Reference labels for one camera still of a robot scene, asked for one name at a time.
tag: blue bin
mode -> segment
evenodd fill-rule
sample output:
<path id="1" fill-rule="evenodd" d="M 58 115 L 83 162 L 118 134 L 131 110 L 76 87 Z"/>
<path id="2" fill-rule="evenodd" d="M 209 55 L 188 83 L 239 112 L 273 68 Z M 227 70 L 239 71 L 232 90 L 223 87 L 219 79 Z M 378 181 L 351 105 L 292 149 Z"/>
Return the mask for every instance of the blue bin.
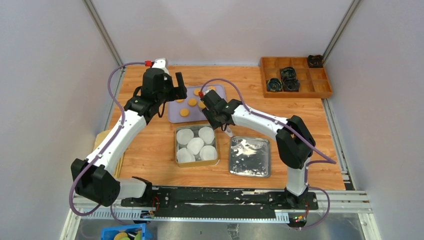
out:
<path id="1" fill-rule="evenodd" d="M 146 228 L 146 224 L 141 223 L 133 225 L 105 227 L 101 230 L 101 240 L 114 240 L 114 237 L 118 233 L 138 233 L 139 231 L 141 231 L 142 233 L 141 240 L 149 240 L 153 237 L 150 231 Z"/>

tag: purple tray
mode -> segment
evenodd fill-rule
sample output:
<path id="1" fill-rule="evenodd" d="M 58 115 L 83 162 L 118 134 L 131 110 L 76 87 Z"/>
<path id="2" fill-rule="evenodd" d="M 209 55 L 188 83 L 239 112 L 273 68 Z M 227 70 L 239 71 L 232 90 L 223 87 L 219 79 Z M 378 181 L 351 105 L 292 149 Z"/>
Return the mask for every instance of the purple tray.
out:
<path id="1" fill-rule="evenodd" d="M 221 98 L 226 99 L 225 88 L 221 84 L 208 84 L 204 87 L 203 91 L 208 89 L 208 86 L 214 86 L 216 88 L 216 93 L 221 96 Z M 194 122 L 194 121 L 203 121 L 206 120 L 205 115 L 203 115 L 200 110 L 199 104 L 200 97 L 196 96 L 193 91 L 195 89 L 200 89 L 202 86 L 188 86 L 187 87 L 187 98 L 183 102 L 171 101 L 168 102 L 168 120 L 173 124 Z M 189 99 L 195 98 L 197 104 L 195 106 L 189 105 Z M 188 116 L 184 117 L 180 115 L 181 109 L 188 109 L 190 112 Z"/>

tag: wooden tabletop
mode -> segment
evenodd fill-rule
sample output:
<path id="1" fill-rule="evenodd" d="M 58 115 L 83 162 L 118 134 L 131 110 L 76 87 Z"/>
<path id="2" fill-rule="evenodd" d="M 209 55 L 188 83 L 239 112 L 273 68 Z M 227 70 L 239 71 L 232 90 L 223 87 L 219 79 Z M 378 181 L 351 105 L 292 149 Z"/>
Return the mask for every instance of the wooden tabletop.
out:
<path id="1" fill-rule="evenodd" d="M 144 66 L 129 66 L 126 70 L 118 101 L 124 105 L 142 84 Z M 336 151 L 330 135 L 323 105 L 320 99 L 264 98 L 259 67 L 242 66 L 170 66 L 170 75 L 177 85 L 175 73 L 181 72 L 186 86 L 202 85 L 212 78 L 231 80 L 240 89 L 245 102 L 252 108 L 271 115 L 290 118 L 300 116 L 316 141 L 316 147 L 334 160 Z M 225 82 L 214 82 L 225 87 L 227 101 L 238 99 L 236 90 Z M 280 160 L 277 144 L 256 131 L 240 126 L 230 126 L 235 136 L 269 139 L 271 142 L 271 176 L 267 178 L 245 177 L 229 172 L 228 156 L 230 138 L 216 131 L 221 160 L 217 165 L 180 168 L 176 164 L 175 129 L 184 125 L 205 124 L 207 121 L 170 123 L 167 110 L 163 118 L 155 116 L 132 141 L 124 154 L 120 178 L 141 177 L 154 185 L 202 186 L 232 188 L 278 188 L 287 183 L 287 166 Z M 112 115 L 110 128 L 118 121 L 118 107 Z M 312 160 L 321 160 L 318 154 Z M 338 165 L 317 163 L 310 166 L 308 182 L 311 186 L 327 190 L 344 190 L 345 185 Z"/>

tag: wooden compartment tray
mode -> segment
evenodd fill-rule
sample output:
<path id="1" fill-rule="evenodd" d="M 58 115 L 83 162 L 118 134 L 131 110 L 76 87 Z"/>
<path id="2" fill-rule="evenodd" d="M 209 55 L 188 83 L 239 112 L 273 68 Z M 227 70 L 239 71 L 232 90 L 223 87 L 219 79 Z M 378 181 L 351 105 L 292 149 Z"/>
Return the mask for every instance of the wooden compartment tray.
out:
<path id="1" fill-rule="evenodd" d="M 300 88 L 297 92 L 267 90 L 267 80 L 281 79 L 280 69 L 293 67 L 296 71 Z M 265 98 L 307 98 L 327 99 L 333 94 L 325 67 L 309 68 L 306 57 L 261 57 L 260 80 Z"/>

